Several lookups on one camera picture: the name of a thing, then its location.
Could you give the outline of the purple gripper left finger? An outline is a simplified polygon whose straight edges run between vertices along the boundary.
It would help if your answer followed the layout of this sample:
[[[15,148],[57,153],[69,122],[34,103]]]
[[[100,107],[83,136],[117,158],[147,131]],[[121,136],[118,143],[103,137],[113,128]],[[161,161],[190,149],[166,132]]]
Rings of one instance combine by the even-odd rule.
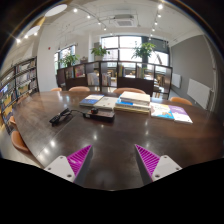
[[[69,156],[60,155],[45,168],[45,171],[82,186],[92,156],[93,146],[88,145]]]

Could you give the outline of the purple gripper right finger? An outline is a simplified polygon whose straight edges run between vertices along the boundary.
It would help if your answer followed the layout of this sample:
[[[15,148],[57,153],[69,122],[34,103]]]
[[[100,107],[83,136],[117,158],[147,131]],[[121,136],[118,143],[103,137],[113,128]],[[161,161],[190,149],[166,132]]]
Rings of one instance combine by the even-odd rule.
[[[159,156],[140,145],[135,145],[136,161],[144,185],[181,170],[168,155]]]

